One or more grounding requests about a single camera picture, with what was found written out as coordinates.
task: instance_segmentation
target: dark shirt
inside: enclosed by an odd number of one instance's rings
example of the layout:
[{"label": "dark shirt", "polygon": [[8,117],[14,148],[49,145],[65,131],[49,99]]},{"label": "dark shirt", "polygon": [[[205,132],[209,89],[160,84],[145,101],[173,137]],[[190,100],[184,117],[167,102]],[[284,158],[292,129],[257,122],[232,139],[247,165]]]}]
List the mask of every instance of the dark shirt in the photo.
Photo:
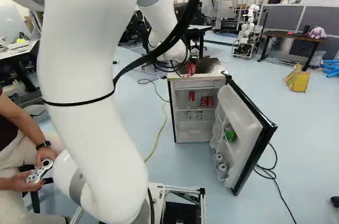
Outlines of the dark shirt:
[{"label": "dark shirt", "polygon": [[0,115],[0,151],[8,146],[17,136],[18,127],[7,118]]}]

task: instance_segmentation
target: yellow cable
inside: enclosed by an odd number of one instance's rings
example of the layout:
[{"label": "yellow cable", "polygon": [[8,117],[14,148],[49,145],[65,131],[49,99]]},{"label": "yellow cable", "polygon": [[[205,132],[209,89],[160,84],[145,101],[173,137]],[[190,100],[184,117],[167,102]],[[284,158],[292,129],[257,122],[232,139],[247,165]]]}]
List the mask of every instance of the yellow cable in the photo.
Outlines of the yellow cable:
[{"label": "yellow cable", "polygon": [[165,121],[164,121],[164,124],[162,125],[161,129],[160,129],[159,132],[158,132],[158,136],[157,136],[157,139],[155,140],[155,144],[154,144],[154,147],[153,147],[151,153],[150,153],[150,154],[147,156],[147,158],[144,160],[145,163],[146,163],[146,161],[149,160],[150,157],[152,157],[152,155],[153,155],[155,149],[157,148],[158,142],[159,142],[160,134],[161,134],[161,132],[163,131],[165,125],[166,125],[166,122],[167,122],[167,114],[166,114],[166,111],[165,111],[165,109],[164,109],[166,103],[167,103],[167,102],[164,102],[164,104],[163,104],[163,106],[162,106],[162,110],[163,110],[164,115],[165,115]]}]

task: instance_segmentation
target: white game controller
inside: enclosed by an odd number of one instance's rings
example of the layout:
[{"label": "white game controller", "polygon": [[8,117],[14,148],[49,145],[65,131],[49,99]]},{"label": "white game controller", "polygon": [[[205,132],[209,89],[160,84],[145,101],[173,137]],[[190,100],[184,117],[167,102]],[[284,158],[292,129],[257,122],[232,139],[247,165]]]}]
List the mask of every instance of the white game controller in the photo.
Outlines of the white game controller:
[{"label": "white game controller", "polygon": [[33,170],[34,173],[26,177],[27,183],[39,183],[43,176],[53,167],[53,160],[44,159],[41,163],[40,169]]}]

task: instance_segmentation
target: red soda can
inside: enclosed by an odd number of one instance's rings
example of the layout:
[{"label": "red soda can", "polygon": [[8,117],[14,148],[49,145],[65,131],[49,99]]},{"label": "red soda can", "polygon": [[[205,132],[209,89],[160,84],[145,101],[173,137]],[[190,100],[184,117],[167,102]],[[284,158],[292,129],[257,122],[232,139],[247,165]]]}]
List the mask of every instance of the red soda can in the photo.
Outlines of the red soda can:
[{"label": "red soda can", "polygon": [[207,97],[206,96],[201,97],[201,106],[207,106]]},{"label": "red soda can", "polygon": [[190,74],[190,75],[195,74],[197,70],[197,67],[195,66],[195,64],[190,61],[186,63],[186,68],[187,68],[187,74]]},{"label": "red soda can", "polygon": [[194,96],[194,91],[189,91],[189,100],[194,101],[195,96]]},{"label": "red soda can", "polygon": [[207,106],[212,107],[213,106],[213,96],[207,96]]}]

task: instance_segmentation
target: pink stuffed animal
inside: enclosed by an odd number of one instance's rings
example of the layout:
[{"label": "pink stuffed animal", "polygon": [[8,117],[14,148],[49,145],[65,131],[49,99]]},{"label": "pink stuffed animal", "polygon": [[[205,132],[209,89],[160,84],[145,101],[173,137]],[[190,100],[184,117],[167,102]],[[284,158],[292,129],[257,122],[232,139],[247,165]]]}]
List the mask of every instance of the pink stuffed animal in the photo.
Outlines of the pink stuffed animal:
[{"label": "pink stuffed animal", "polygon": [[311,36],[312,39],[320,39],[327,37],[325,30],[321,27],[314,28],[309,35]]}]

